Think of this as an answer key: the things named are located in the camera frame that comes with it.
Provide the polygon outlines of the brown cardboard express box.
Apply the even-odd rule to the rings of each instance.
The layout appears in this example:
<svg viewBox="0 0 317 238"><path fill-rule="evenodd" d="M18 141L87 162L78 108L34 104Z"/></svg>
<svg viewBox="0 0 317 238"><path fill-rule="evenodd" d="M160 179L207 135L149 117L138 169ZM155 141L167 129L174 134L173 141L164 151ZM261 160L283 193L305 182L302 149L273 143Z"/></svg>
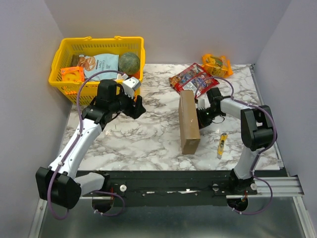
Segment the brown cardboard express box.
<svg viewBox="0 0 317 238"><path fill-rule="evenodd" d="M201 139L193 91L180 92L178 114L182 154L193 155Z"/></svg>

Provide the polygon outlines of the yellow utility knife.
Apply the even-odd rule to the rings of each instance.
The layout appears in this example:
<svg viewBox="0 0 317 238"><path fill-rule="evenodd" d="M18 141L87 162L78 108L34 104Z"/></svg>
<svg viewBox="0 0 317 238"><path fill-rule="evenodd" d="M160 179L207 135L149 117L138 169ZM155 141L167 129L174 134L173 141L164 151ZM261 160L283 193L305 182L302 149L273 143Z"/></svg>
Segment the yellow utility knife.
<svg viewBox="0 0 317 238"><path fill-rule="evenodd" d="M228 137L227 133L223 133L220 136L219 145L218 145L218 149L217 149L217 158L218 159L221 159L221 157L223 155L224 144L225 144L225 141L226 141L227 137Z"/></svg>

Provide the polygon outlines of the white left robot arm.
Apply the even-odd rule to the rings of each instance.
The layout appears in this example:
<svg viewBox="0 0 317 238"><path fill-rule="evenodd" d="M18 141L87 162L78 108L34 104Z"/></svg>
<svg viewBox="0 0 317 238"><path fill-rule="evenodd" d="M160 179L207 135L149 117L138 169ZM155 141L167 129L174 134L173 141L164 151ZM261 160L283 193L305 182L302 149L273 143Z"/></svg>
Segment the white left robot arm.
<svg viewBox="0 0 317 238"><path fill-rule="evenodd" d="M146 112L142 97L135 96L140 86L141 82L135 77L122 83L100 81L96 97L79 112L79 124L70 141L47 168L37 170L36 182L41 199L72 209L83 195L96 192L104 196L109 192L108 175L90 172L77 177L76 174L89 147L108 123L120 113L137 119Z"/></svg>

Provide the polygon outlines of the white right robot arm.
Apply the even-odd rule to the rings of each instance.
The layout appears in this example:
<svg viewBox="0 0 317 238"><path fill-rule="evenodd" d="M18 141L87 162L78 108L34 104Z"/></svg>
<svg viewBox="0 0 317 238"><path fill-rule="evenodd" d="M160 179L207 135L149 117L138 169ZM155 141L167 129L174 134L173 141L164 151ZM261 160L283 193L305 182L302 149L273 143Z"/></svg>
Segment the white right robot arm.
<svg viewBox="0 0 317 238"><path fill-rule="evenodd" d="M223 96L215 87L207 92L209 107L204 99L197 99L197 117L199 128L209 126L217 116L231 115L240 120L243 150L237 165L232 169L228 181L228 190L239 194L251 186L254 170L261 154L272 147L277 139L270 107L254 106Z"/></svg>

